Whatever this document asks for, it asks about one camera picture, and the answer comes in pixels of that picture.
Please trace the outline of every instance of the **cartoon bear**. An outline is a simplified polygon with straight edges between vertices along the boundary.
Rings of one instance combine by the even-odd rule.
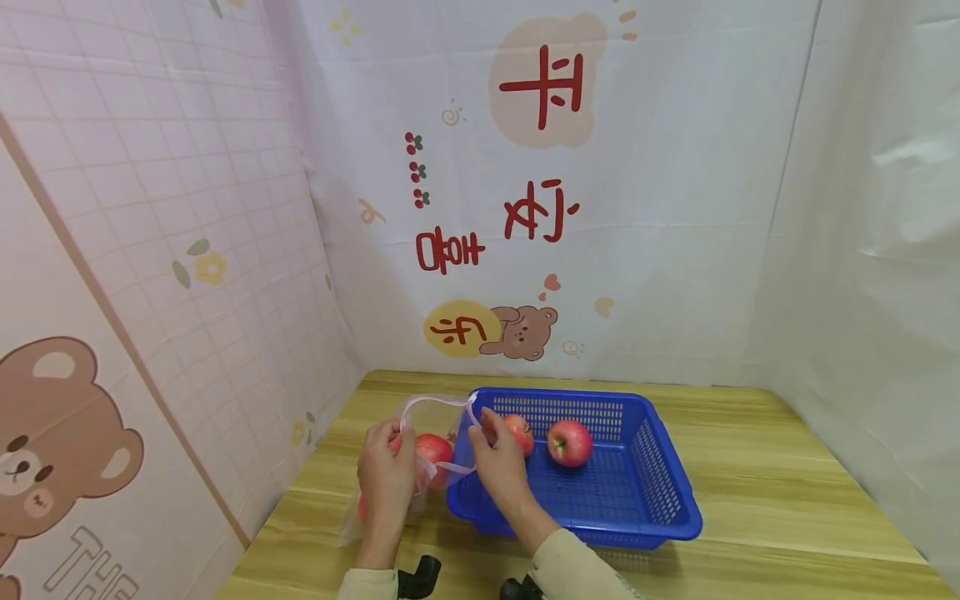
[[[124,429],[96,375],[93,350],[74,338],[38,340],[0,359],[0,566],[78,498],[118,492],[140,471],[143,440]],[[16,579],[0,575],[0,600],[17,598]]]
[[[497,306],[493,314],[500,320],[503,333],[500,341],[487,342],[480,347],[481,354],[500,354],[507,358],[540,360],[543,347],[550,339],[550,327],[557,322],[553,308],[534,306]]]

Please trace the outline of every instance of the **person's left hand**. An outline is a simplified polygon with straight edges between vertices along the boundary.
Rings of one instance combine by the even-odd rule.
[[[399,531],[414,495],[417,465],[417,434],[407,427],[400,434],[400,422],[385,420],[367,430],[363,453],[357,461],[360,492],[367,502],[368,530]],[[400,436],[400,449],[394,455]]]

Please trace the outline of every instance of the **wooden table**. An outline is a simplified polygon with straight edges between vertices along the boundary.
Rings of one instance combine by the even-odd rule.
[[[649,600],[953,599],[937,574],[778,396],[734,388],[372,372],[221,590],[222,600],[334,598],[356,544],[337,548],[366,429],[408,396],[478,386],[634,392],[650,398],[704,517],[693,542],[653,553],[600,549]],[[397,566],[441,560],[431,598],[495,600],[530,562],[484,537],[445,499],[407,527]]]

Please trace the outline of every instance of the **black object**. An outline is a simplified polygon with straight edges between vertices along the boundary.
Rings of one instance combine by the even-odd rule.
[[[396,597],[420,600],[432,594],[434,586],[437,585],[437,577],[440,576],[440,567],[440,561],[432,556],[421,556],[416,573],[399,571],[396,575]]]
[[[500,600],[540,600],[543,590],[527,575],[520,583],[513,577],[500,586]]]

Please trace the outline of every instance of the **blue basket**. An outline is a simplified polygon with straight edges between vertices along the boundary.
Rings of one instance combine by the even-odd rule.
[[[516,413],[530,423],[534,452],[527,459],[530,489],[543,509],[581,540],[653,550],[667,540],[693,540],[703,519],[684,467],[654,405],[635,394],[479,388],[474,411]],[[578,468],[553,462],[546,433],[558,420],[576,419],[593,438],[590,460]],[[473,464],[466,413],[453,462]],[[450,512],[480,533],[512,536],[476,472],[447,489]]]

